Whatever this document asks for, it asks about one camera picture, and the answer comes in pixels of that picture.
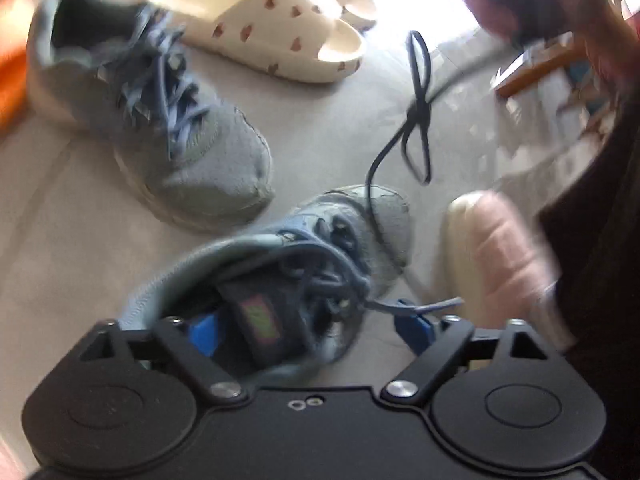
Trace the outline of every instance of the black circular cover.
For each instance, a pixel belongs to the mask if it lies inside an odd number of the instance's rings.
[[[578,462],[606,421],[600,399],[561,358],[507,359],[458,375],[437,391],[431,419],[463,455],[514,471]]]
[[[195,415],[191,392],[175,378],[105,360],[47,378],[25,404],[22,426],[41,462],[109,472],[164,455]]]

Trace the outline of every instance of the silver bolt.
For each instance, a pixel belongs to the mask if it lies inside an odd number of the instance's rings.
[[[322,406],[324,404],[324,399],[322,397],[309,397],[306,400],[307,406]]]
[[[393,381],[386,386],[386,392],[400,399],[408,399],[418,393],[418,386],[409,381]]]
[[[209,391],[220,399],[235,399],[242,394],[242,386],[239,383],[216,383]]]
[[[296,412],[301,412],[306,408],[306,402],[304,400],[290,400],[287,406]]]

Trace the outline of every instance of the sunlit floor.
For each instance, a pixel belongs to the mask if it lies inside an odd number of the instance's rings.
[[[293,84],[191,52],[191,67],[238,104],[270,144],[277,197],[260,222],[332,187],[363,182],[413,97],[408,30],[426,38],[436,84],[500,47],[476,31],[461,0],[376,1],[380,24],[366,34],[363,67],[334,86]],[[577,142],[578,113],[555,115],[568,91],[562,76],[505,104],[490,91],[497,70],[488,67],[434,107],[430,187],[414,182],[399,153],[377,179],[410,198],[414,271],[432,298],[449,294],[440,229],[451,200],[494,186],[532,219],[594,154],[588,140]],[[0,144],[0,204],[0,432],[33,466],[19,421],[28,393],[97,319],[116,317],[130,291],[207,237],[145,210],[106,146],[33,114]],[[402,285],[394,291],[396,298],[408,295]],[[354,351],[318,382],[379,387],[411,358],[391,319],[370,316]]]

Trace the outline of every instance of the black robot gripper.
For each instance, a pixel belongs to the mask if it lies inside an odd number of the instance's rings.
[[[139,332],[100,323],[25,404],[35,476],[602,478],[587,462],[604,406],[529,325],[484,331],[446,317],[440,329],[377,396],[240,384],[175,319]]]

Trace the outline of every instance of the dark clothing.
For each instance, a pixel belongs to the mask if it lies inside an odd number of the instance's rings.
[[[578,340],[569,362],[607,408],[593,465],[640,478],[640,91],[584,176],[540,214],[561,268],[556,300]]]

